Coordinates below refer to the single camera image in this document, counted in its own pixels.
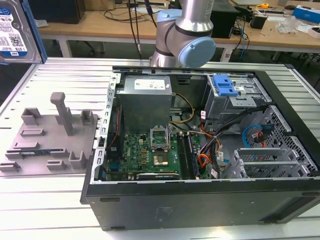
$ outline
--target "white label sticker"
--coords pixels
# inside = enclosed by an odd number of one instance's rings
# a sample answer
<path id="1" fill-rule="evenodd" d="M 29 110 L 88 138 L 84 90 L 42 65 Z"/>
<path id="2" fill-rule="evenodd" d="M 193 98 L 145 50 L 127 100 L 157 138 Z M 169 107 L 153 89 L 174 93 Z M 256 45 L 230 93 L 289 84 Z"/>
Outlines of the white label sticker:
<path id="1" fill-rule="evenodd" d="M 218 158 L 220 161 L 224 161 L 224 153 L 222 151 L 218 151 Z"/>
<path id="2" fill-rule="evenodd" d="M 201 111 L 201 119 L 206 119 L 206 111 Z"/>
<path id="3" fill-rule="evenodd" d="M 245 88 L 243 86 L 235 86 L 234 89 L 236 91 L 244 91 L 245 90 Z"/>
<path id="4" fill-rule="evenodd" d="M 27 54 L 25 42 L 13 25 L 19 27 L 18 23 L 14 22 L 11 11 L 0 7 L 0 52 L 5 57 L 25 56 Z"/>
<path id="5" fill-rule="evenodd" d="M 215 179 L 218 178 L 218 173 L 217 173 L 213 168 L 211 169 L 211 175 L 212 175 Z"/>
<path id="6" fill-rule="evenodd" d="M 205 17 L 211 16 L 213 7 L 214 7 L 214 0 L 209 0 L 205 10 Z"/>
<path id="7" fill-rule="evenodd" d="M 135 90 L 165 90 L 165 80 L 160 79 L 137 79 L 134 81 Z"/>

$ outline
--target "blue hard drive label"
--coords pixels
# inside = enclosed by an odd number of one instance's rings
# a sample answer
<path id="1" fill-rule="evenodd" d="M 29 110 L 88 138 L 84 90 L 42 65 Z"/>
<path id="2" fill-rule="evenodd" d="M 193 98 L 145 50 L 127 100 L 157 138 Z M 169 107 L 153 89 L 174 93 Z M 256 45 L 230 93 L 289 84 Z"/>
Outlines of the blue hard drive label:
<path id="1" fill-rule="evenodd" d="M 14 22 L 11 11 L 0 7 L 0 52 L 2 55 L 6 57 L 24 57 L 27 55 L 26 45 L 17 30 L 20 27 L 18 23 Z"/>
<path id="2" fill-rule="evenodd" d="M 0 15 L 5 15 L 5 16 L 11 15 L 11 11 L 7 8 L 0 7 Z"/>

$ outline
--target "wooden table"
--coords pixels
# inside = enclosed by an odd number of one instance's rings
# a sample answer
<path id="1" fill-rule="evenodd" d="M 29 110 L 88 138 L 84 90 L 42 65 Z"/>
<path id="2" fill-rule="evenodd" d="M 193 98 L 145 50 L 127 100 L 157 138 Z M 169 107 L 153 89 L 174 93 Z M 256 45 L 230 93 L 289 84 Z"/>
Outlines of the wooden table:
<path id="1" fill-rule="evenodd" d="M 278 0 L 266 0 L 271 7 L 283 9 L 277 5 Z M 303 5 L 313 8 L 320 8 L 320 3 L 305 1 L 288 1 L 287 5 Z M 127 9 L 113 10 L 113 14 L 121 14 L 114 18 L 128 19 Z M 265 50 L 265 51 L 281 51 L 281 52 L 299 52 L 299 53 L 320 53 L 320 40 L 309 36 L 304 32 L 298 34 L 286 33 L 280 34 L 276 30 L 277 22 L 266 21 L 263 29 L 252 29 L 246 24 L 245 33 L 250 38 L 248 49 Z M 103 42 L 117 43 L 133 43 L 133 36 L 129 23 L 117 22 L 107 19 L 103 16 L 103 12 L 87 11 L 79 24 L 64 24 L 50 22 L 49 27 L 39 29 L 42 38 L 58 40 L 62 55 L 64 57 L 72 57 L 69 40 L 76 41 L 96 41 L 102 42 L 101 48 L 104 47 Z M 156 28 L 151 21 L 139 23 L 140 42 L 143 44 L 156 43 Z M 239 36 L 232 35 L 230 39 L 215 38 L 218 48 L 224 48 L 221 61 L 228 62 L 230 52 L 239 42 Z"/>

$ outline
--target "workbench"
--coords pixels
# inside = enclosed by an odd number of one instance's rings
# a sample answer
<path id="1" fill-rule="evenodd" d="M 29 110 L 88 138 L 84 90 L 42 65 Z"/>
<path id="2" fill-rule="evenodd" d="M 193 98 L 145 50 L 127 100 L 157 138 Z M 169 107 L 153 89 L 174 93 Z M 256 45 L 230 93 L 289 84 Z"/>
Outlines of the workbench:
<path id="1" fill-rule="evenodd" d="M 12 143 L 26 107 L 58 114 L 52 92 L 64 92 L 73 114 L 92 109 L 101 118 L 113 66 L 148 66 L 146 60 L 49 58 L 32 65 L 0 107 L 0 158 Z M 320 95 L 294 69 L 282 64 L 210 62 L 204 68 L 263 70 L 320 140 Z M 320 238 L 320 205 L 287 224 L 104 232 L 89 205 L 79 200 L 84 174 L 0 178 L 1 239 L 297 239 Z"/>
<path id="2" fill-rule="evenodd" d="M 271 7 L 283 9 L 277 5 L 278 0 L 266 0 Z M 303 5 L 308 7 L 320 8 L 318 2 L 288 1 L 287 5 Z M 112 13 L 114 18 L 128 19 L 127 9 L 116 9 Z M 104 11 L 86 11 L 79 24 L 64 24 L 49 22 L 49 27 L 40 28 L 39 31 L 43 39 L 52 39 L 59 42 L 62 56 L 72 57 L 69 42 L 73 41 L 95 41 L 101 42 L 101 52 L 105 51 L 104 42 L 116 43 L 134 43 L 129 23 L 123 23 L 107 19 L 103 16 Z M 246 23 L 245 33 L 250 38 L 250 50 L 297 52 L 297 53 L 320 53 L 320 41 L 312 36 L 298 32 L 298 34 L 285 33 L 280 34 L 276 30 L 278 22 L 265 21 L 263 29 L 252 29 Z M 142 44 L 156 44 L 156 28 L 151 21 L 139 23 L 140 42 Z M 221 62 L 230 60 L 232 50 L 237 46 L 239 37 L 232 35 L 230 39 L 215 38 L 214 41 L 218 48 L 223 48 Z"/>

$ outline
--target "motherboard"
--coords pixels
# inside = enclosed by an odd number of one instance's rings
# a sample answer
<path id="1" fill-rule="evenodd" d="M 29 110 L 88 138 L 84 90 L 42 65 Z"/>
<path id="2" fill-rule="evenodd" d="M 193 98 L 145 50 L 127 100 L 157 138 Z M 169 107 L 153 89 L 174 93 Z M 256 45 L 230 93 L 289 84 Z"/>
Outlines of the motherboard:
<path id="1" fill-rule="evenodd" d="M 128 133 L 122 156 L 119 160 L 109 159 L 106 172 L 128 181 L 207 179 L 210 177 L 206 169 L 199 172 L 196 154 L 200 149 L 197 134 L 170 133 L 167 138 L 162 131 Z"/>

